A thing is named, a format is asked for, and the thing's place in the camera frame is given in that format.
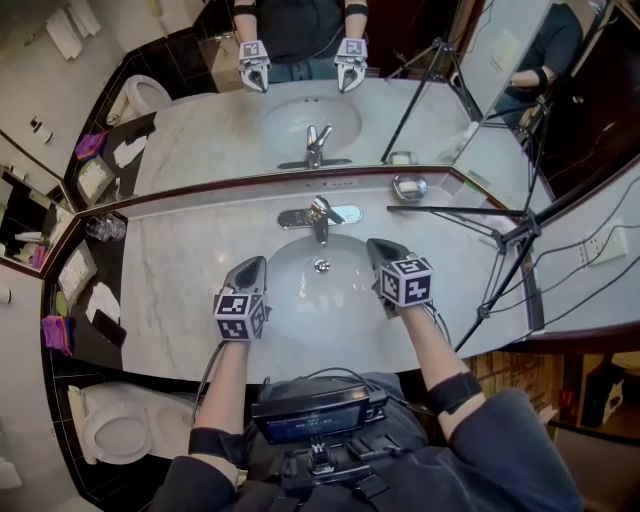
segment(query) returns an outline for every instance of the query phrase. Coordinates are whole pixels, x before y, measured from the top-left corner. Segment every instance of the toilet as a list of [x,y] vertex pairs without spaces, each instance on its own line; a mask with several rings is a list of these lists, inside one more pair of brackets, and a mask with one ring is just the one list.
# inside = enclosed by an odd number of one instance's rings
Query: toilet
[[117,126],[157,112],[173,104],[171,96],[156,80],[134,75],[126,80],[107,115],[107,124]]
[[86,419],[79,429],[83,453],[109,464],[130,464],[147,454],[187,455],[193,404],[124,382],[80,391]]

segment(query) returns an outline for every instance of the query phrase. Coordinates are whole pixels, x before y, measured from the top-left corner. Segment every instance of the purple cloth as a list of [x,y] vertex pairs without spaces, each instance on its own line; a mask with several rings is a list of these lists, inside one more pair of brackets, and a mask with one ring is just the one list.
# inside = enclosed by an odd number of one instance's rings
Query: purple cloth
[[96,133],[95,135],[85,135],[75,149],[76,158],[81,162],[86,162],[95,158],[107,140],[107,132]]
[[42,330],[47,348],[61,350],[71,355],[71,323],[63,316],[48,316],[42,319]]

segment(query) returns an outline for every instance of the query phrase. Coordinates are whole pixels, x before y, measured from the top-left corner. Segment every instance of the cable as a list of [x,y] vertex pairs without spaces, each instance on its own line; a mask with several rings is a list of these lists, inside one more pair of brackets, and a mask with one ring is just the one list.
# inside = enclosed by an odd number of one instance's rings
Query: cable
[[633,268],[633,266],[638,263],[638,261],[640,261],[640,256],[638,256],[636,259],[634,259],[627,268],[625,268],[622,272],[620,272],[616,277],[614,277],[611,281],[609,281],[607,284],[605,284],[604,286],[601,286],[600,288],[598,288],[595,292],[591,293],[590,295],[587,295],[587,297],[585,297],[584,299],[582,299],[580,302],[578,302],[575,306],[573,306],[571,309],[565,311],[564,313],[562,313],[560,316],[555,317],[552,320],[549,320],[548,322],[545,322],[544,325],[542,325],[542,327],[538,327],[537,329],[533,329],[531,331],[529,331],[526,334],[523,334],[522,336],[520,336],[519,338],[516,338],[515,340],[510,341],[509,343],[502,345],[500,348],[497,348],[495,350],[500,350],[501,348],[504,348],[508,345],[511,345],[513,343],[516,343],[518,341],[520,341],[523,338],[526,338],[527,336],[533,334],[536,331],[539,331],[540,329],[544,329],[547,325],[550,325],[554,322],[557,322],[558,320],[562,320],[564,317],[566,317],[567,315],[573,313],[576,309],[578,309],[580,306],[582,306],[584,303],[588,302],[589,300],[591,300],[593,297],[595,297],[596,295],[598,295],[599,293],[603,292],[604,290],[606,290],[607,288],[609,288],[609,286],[611,286],[613,283],[615,283],[616,281],[618,281],[619,279],[622,278],[622,276],[624,276],[627,272],[629,272],[629,270],[631,270]]
[[596,137],[595,142],[593,143],[593,146],[591,146],[591,149],[589,150],[589,152],[587,153],[587,155],[578,160],[577,162],[572,163],[569,167],[566,167],[564,169],[562,169],[560,172],[555,173],[553,176],[551,176],[549,178],[548,181],[554,180],[556,179],[558,176],[560,176],[561,174],[564,174],[565,172],[573,169],[576,165],[581,165],[583,164],[585,161],[587,161],[589,158],[591,158],[595,153],[596,153],[596,148],[598,147],[598,144],[600,143],[600,139],[602,139],[602,136],[607,133],[609,131],[609,129],[616,124],[616,121],[608,124]]
[[[538,266],[538,263],[540,263],[540,260],[549,255],[549,254],[553,254],[556,252],[561,252],[561,251],[565,251],[567,249],[573,249],[574,247],[578,247],[580,245],[582,245],[583,243],[585,243],[588,240],[591,240],[595,235],[597,235],[600,230],[605,227],[605,225],[607,224],[607,222],[609,222],[611,220],[611,218],[616,214],[616,212],[618,211],[618,209],[620,208],[620,206],[622,206],[622,203],[624,202],[625,198],[627,197],[627,195],[629,194],[629,192],[631,191],[631,188],[638,182],[640,181],[640,176],[636,177],[631,183],[629,183],[629,185],[627,186],[627,189],[624,191],[624,194],[622,194],[622,197],[620,198],[620,200],[618,201],[618,204],[616,204],[615,208],[613,209],[613,211],[607,216],[607,218],[602,222],[602,224],[600,224],[600,226],[593,232],[591,233],[591,235],[587,238],[585,238],[584,240],[580,240],[578,242],[569,244],[569,245],[564,245],[561,247],[556,247],[555,249],[549,249],[547,251],[544,251],[542,253],[540,253],[540,255],[536,258],[536,261],[534,262],[534,264],[532,265],[532,267],[527,271],[527,273],[524,275],[524,277],[518,281],[516,284],[514,284],[513,286],[511,286],[511,288],[508,288],[507,290],[505,290],[503,293],[500,294],[500,297],[504,297],[506,295],[508,295],[509,293],[511,293],[513,290],[516,290],[520,287],[520,285],[522,283],[524,283],[527,278],[531,275],[531,273],[533,272],[533,270]],[[487,302],[484,302],[482,304],[482,306],[486,306],[488,304]]]
[[580,270],[582,270],[583,268],[588,267],[589,265],[591,265],[594,261],[596,261],[600,255],[604,252],[605,248],[607,247],[607,244],[609,243],[609,240],[611,240],[611,237],[613,236],[613,232],[617,229],[617,228],[622,228],[622,229],[638,229],[640,228],[640,224],[632,224],[632,225],[625,225],[625,224],[616,224],[613,228],[611,228],[611,232],[609,233],[609,236],[607,237],[607,239],[604,242],[604,245],[602,246],[602,249],[600,249],[600,252],[598,252],[598,254],[596,254],[594,256],[593,259],[588,260],[586,263],[580,265],[578,268],[572,270],[571,272],[569,272],[566,276],[564,276],[560,281],[558,281],[556,284],[550,286],[549,288],[546,288],[545,290],[538,290],[537,292],[534,292],[530,295],[527,295],[524,299],[522,299],[520,302],[516,302],[515,304],[512,304],[509,307],[506,308],[502,308],[502,309],[493,309],[491,310],[491,313],[502,313],[504,311],[509,311],[517,306],[519,306],[520,304],[523,304],[525,302],[527,302],[528,300],[532,299],[533,297],[536,297],[538,295],[543,295],[547,292],[550,292],[551,290],[557,288],[558,286],[560,286],[562,283],[564,283],[567,279],[569,279],[571,276],[573,276],[576,272],[579,272]]
[[220,354],[222,347],[224,347],[227,343],[229,343],[229,340],[222,340],[220,343],[218,343],[218,346],[213,351],[213,354],[211,354],[211,358],[207,363],[207,369],[204,371],[204,375],[202,376],[202,380],[200,381],[200,386],[198,386],[198,392],[196,393],[196,402],[193,404],[193,411],[191,413],[192,428],[193,424],[196,422],[196,413],[198,411],[198,402],[200,402],[200,395],[202,395],[202,390],[204,389],[207,380],[209,380],[209,374],[211,373],[211,368],[213,368],[213,363],[215,363],[216,359],[218,358],[218,354]]

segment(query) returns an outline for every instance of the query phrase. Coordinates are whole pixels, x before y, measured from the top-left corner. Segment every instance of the black shirt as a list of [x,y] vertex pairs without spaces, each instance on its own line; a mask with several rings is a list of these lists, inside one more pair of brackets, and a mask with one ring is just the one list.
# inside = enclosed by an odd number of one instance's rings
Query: black shirt
[[[567,4],[553,4],[540,31],[533,39],[529,50],[522,59],[518,71],[547,66],[556,75],[567,73],[577,50],[582,43],[582,27],[571,7]],[[544,87],[530,89],[510,87],[507,94],[522,101],[532,102],[544,93]]]
[[258,39],[274,63],[335,55],[342,41],[339,0],[261,0]]
[[[583,502],[528,397],[507,390],[467,417],[449,447],[426,446],[378,473],[390,487],[395,510],[582,512]],[[153,512],[268,511],[280,489],[246,482],[237,493],[212,466],[191,457],[174,459],[153,501]],[[318,486],[300,509],[373,511],[352,491]]]

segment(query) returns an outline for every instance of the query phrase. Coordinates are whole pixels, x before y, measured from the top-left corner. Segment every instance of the forearm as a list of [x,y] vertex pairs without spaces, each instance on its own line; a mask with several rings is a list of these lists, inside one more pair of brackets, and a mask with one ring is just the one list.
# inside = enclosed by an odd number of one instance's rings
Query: forearm
[[[249,343],[231,342],[223,347],[194,428],[208,427],[229,434],[243,433],[248,360]],[[235,485],[238,469],[233,464],[210,455],[194,457],[211,464]]]
[[[234,5],[254,5],[255,0],[235,0]],[[258,39],[258,20],[251,14],[239,14],[233,17],[241,43]]]
[[[555,73],[547,66],[542,66],[542,71],[547,75],[547,80],[551,82],[555,78]],[[518,71],[511,75],[511,83],[516,87],[530,89],[540,85],[540,77],[531,69],[527,71]]]
[[[469,371],[422,306],[398,308],[398,313],[404,321],[418,356],[427,390],[433,389],[449,377]],[[455,413],[440,413],[438,421],[445,437],[449,439],[460,422],[484,402],[484,394],[478,394],[460,406]]]
[[[349,5],[367,5],[367,0],[345,0],[344,6]],[[362,39],[364,36],[364,29],[367,25],[367,17],[364,14],[352,14],[347,16],[344,20],[345,35],[351,39]]]

